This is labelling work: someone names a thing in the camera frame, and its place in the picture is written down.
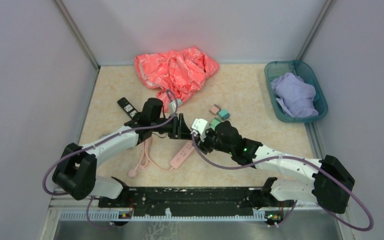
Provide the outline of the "green plug adapter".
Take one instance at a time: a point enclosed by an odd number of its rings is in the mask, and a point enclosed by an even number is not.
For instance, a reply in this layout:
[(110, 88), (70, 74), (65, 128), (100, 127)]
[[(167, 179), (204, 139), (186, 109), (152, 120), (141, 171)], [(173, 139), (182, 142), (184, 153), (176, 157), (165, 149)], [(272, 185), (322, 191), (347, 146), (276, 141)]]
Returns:
[(219, 125), (220, 123), (222, 123), (223, 121), (218, 118), (218, 117), (214, 117), (210, 123), (209, 123), (209, 127), (212, 129), (212, 130), (215, 130), (216, 126)]

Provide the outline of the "pink power strip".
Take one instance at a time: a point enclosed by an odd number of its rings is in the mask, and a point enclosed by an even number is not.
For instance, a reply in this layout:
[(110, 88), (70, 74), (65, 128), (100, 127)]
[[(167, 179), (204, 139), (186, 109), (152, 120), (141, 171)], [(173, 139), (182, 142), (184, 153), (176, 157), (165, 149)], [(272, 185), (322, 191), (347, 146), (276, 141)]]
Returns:
[(194, 150), (195, 148), (193, 146), (192, 141), (187, 141), (185, 145), (169, 162), (170, 166), (177, 170)]

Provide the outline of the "teal plug adapter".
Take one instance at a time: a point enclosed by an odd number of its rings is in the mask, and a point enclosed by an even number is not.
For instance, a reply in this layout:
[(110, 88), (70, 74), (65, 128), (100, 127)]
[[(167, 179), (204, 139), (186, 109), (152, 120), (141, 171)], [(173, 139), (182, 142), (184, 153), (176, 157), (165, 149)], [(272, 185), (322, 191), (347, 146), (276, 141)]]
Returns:
[(226, 109), (222, 109), (218, 112), (218, 116), (222, 121), (226, 121), (230, 118), (230, 113)]

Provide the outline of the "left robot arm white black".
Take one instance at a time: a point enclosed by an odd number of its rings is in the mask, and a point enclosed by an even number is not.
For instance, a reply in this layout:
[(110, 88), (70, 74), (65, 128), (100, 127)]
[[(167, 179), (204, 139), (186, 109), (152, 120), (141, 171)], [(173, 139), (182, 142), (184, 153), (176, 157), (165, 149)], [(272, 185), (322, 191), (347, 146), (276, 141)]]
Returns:
[(65, 147), (61, 159), (47, 172), (52, 175), (52, 182), (75, 200), (89, 196), (106, 197), (118, 207), (126, 206), (130, 193), (124, 190), (125, 183), (115, 177), (98, 176), (98, 167), (122, 151), (136, 146), (141, 146), (141, 156), (148, 158), (147, 148), (154, 133), (166, 134), (170, 139), (178, 140), (186, 140), (191, 136), (183, 114), (177, 112), (183, 104), (179, 98), (169, 100), (168, 116), (162, 114), (163, 102), (158, 98), (149, 98), (141, 111), (124, 97), (117, 103), (129, 115), (130, 121), (92, 143), (70, 143)]

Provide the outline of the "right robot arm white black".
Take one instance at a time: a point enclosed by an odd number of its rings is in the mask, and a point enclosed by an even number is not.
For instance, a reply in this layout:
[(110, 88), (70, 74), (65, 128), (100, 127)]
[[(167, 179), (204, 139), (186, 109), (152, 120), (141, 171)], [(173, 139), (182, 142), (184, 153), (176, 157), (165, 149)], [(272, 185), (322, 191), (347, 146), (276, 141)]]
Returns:
[(206, 120), (197, 118), (191, 129), (201, 155), (223, 152), (238, 164), (237, 170), (247, 167), (269, 170), (293, 179), (268, 179), (268, 188), (261, 193), (267, 206), (298, 200), (315, 202), (335, 214), (345, 213), (355, 180), (336, 157), (302, 158), (275, 150), (242, 137), (229, 121), (211, 128)]

